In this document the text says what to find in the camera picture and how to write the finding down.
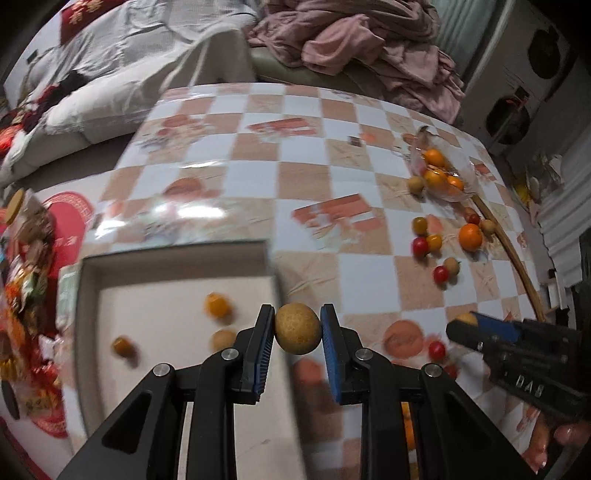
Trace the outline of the person's hand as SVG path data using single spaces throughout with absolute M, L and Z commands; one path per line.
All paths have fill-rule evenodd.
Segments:
M 546 473 L 551 463 L 550 446 L 558 444 L 563 454 L 552 465 L 553 476 L 563 476 L 568 472 L 581 454 L 590 439 L 590 423 L 580 421 L 571 424 L 559 424 L 555 419 L 547 417 L 533 406 L 527 406 L 522 423 L 535 421 L 529 446 L 522 458 L 540 476 Z

